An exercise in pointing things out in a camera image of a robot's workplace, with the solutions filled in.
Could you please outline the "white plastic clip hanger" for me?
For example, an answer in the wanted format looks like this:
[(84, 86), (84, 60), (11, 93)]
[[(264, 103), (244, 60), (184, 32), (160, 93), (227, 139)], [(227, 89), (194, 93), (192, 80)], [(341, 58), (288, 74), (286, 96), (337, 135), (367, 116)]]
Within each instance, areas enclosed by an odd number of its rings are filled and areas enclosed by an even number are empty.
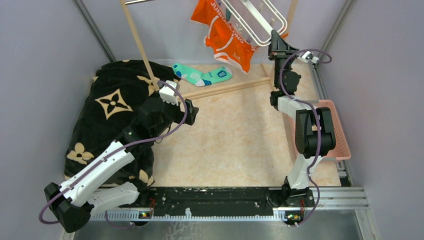
[(222, 4), (259, 47), (271, 43), (272, 31), (279, 35), (288, 31), (288, 21), (270, 0), (223, 0)]

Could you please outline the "orange underwear white trim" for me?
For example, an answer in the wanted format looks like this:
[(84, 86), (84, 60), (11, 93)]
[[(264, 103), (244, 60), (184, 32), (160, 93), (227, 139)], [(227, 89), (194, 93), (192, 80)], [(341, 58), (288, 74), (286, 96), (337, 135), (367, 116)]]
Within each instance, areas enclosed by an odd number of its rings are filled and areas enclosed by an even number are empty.
[(215, 60), (232, 65), (244, 73), (250, 71), (256, 50), (226, 20), (215, 0), (198, 1), (190, 19), (207, 26), (204, 44), (212, 48)]

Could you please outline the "pink perforated plastic basket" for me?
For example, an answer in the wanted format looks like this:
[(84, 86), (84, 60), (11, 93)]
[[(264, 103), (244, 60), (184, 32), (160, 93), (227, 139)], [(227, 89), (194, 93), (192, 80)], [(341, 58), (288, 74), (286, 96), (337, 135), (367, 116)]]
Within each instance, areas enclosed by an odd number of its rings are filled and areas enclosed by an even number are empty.
[[(315, 107), (327, 107), (331, 110), (331, 117), (334, 127), (334, 133), (336, 138), (335, 148), (330, 150), (326, 156), (323, 157), (323, 162), (340, 162), (343, 160), (349, 160), (351, 158), (351, 151), (349, 149), (340, 118), (335, 104), (331, 100), (310, 100)], [(283, 122), (286, 132), (286, 139), (288, 145), (288, 152), (291, 161), (294, 163), (297, 157), (297, 150), (295, 146), (295, 121), (283, 113)]]

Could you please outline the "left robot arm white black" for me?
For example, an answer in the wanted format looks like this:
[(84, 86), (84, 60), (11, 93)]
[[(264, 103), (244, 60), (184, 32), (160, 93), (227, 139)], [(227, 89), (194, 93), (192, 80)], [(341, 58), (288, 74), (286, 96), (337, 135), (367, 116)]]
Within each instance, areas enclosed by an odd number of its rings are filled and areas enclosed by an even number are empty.
[(190, 99), (172, 104), (159, 97), (147, 99), (138, 110), (138, 116), (122, 130), (118, 137), (83, 170), (61, 184), (50, 183), (44, 188), (47, 204), (58, 223), (67, 233), (81, 229), (92, 216), (116, 207), (135, 204), (144, 207), (150, 193), (136, 179), (101, 189), (101, 185), (154, 145), (169, 136), (165, 130), (172, 123), (180, 127), (195, 123), (199, 108)]

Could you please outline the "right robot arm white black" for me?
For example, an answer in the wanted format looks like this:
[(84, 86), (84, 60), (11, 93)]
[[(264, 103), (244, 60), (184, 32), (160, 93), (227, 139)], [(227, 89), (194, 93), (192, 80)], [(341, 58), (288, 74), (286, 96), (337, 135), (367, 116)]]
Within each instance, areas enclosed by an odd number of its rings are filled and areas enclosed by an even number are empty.
[(289, 45), (276, 31), (270, 32), (268, 58), (274, 62), (275, 90), (270, 93), (270, 104), (294, 121), (294, 143), (297, 151), (295, 164), (286, 176), (280, 201), (287, 206), (300, 205), (309, 200), (311, 176), (316, 165), (336, 146), (331, 110), (315, 107), (295, 96), (301, 75), (294, 72), (292, 63), (299, 59), (306, 63), (321, 63), (314, 54), (317, 49), (299, 50)]

